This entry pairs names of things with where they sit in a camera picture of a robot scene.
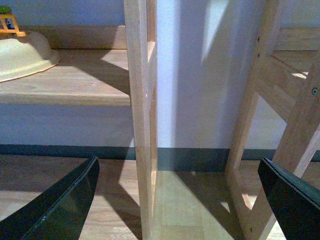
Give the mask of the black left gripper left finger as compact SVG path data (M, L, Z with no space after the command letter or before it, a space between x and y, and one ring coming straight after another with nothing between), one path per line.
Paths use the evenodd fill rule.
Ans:
M81 163L31 202L0 222L2 240L77 240L91 208L100 164Z

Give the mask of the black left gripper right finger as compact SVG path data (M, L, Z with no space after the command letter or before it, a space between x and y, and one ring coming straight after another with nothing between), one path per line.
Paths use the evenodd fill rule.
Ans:
M258 166L269 206L288 240L320 238L320 190L263 158Z

